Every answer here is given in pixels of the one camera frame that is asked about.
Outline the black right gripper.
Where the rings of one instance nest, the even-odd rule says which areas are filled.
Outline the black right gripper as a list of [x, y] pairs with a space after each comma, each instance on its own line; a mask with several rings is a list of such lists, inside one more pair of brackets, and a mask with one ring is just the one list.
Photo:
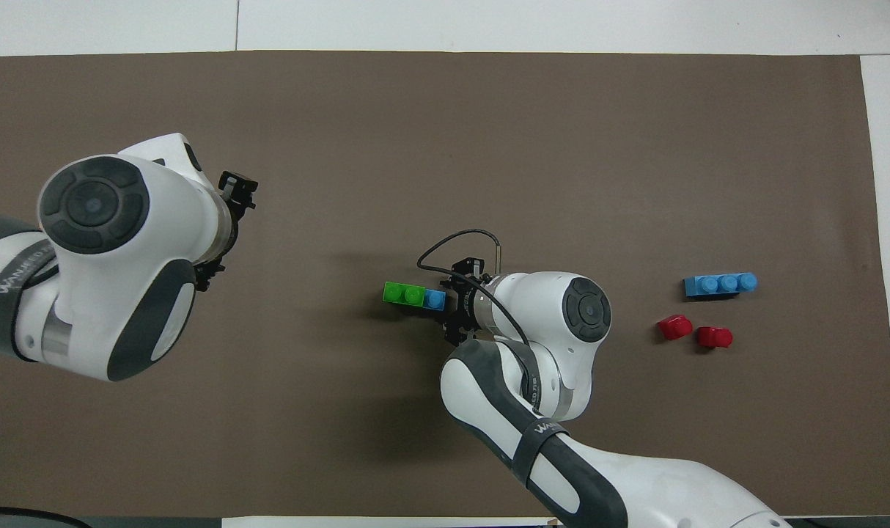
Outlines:
[[478, 257], [466, 257], [455, 262], [449, 271], [451, 274], [447, 274], [448, 277], [442, 279], [441, 284], [452, 285], [456, 300], [452, 317], [443, 323], [443, 337], [449, 344], [459, 345], [468, 338], [473, 339], [479, 330], [475, 301], [481, 293], [479, 285], [488, 283], [489, 277], [486, 277], [485, 261]]

